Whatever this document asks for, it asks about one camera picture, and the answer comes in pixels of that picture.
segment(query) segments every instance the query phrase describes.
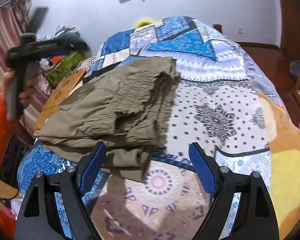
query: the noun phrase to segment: wooden floor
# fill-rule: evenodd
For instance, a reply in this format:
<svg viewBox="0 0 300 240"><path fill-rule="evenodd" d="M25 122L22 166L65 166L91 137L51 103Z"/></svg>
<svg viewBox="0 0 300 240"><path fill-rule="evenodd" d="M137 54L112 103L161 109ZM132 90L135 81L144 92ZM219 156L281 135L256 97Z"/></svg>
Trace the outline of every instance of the wooden floor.
<svg viewBox="0 0 300 240"><path fill-rule="evenodd" d="M294 125L300 121L300 106L292 90L294 80L289 75L290 63L275 49L243 48L275 85Z"/></svg>

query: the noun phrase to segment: circular mandala pattern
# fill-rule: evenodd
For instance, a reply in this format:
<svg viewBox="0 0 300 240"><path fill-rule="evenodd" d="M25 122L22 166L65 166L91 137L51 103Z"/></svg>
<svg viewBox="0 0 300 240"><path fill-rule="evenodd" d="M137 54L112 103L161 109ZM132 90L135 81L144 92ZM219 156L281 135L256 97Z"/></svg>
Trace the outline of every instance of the circular mandala pattern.
<svg viewBox="0 0 300 240"><path fill-rule="evenodd" d="M134 197L144 205L160 208L170 205L182 194L182 169L166 163L151 162L146 182L129 181Z"/></svg>

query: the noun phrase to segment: striped curtain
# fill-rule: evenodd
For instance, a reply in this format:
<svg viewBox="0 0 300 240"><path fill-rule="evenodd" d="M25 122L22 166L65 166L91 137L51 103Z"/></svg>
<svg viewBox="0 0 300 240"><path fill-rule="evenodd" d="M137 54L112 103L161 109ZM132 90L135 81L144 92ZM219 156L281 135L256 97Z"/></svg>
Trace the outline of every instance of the striped curtain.
<svg viewBox="0 0 300 240"><path fill-rule="evenodd" d="M9 4L0 8L0 92L2 89L2 75L7 71L5 57L7 51L19 44L19 35L25 31L29 23L26 0L11 0ZM25 144L34 141L33 125L48 99L48 95L37 88L33 96L33 103L24 111L20 119L16 135Z"/></svg>

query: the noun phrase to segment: pile of clothes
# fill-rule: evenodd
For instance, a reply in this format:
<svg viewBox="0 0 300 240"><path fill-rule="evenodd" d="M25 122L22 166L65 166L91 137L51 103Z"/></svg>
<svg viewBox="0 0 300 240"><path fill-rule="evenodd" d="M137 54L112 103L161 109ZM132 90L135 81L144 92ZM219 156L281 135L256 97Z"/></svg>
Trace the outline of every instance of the pile of clothes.
<svg viewBox="0 0 300 240"><path fill-rule="evenodd" d="M102 141L108 152L101 170L142 181L154 147L166 142L179 76L172 57L136 59L75 90L36 136L73 162Z"/></svg>

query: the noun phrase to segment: baseboard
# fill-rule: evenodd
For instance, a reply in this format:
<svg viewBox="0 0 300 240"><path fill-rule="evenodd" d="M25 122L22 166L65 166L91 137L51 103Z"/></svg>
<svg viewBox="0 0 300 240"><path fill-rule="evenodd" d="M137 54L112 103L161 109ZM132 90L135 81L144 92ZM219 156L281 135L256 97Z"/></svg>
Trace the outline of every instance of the baseboard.
<svg viewBox="0 0 300 240"><path fill-rule="evenodd" d="M263 48L263 49L275 49L280 51L280 48L277 45L264 44L264 43L255 43L255 42L237 42L241 47L250 47L250 48Z"/></svg>

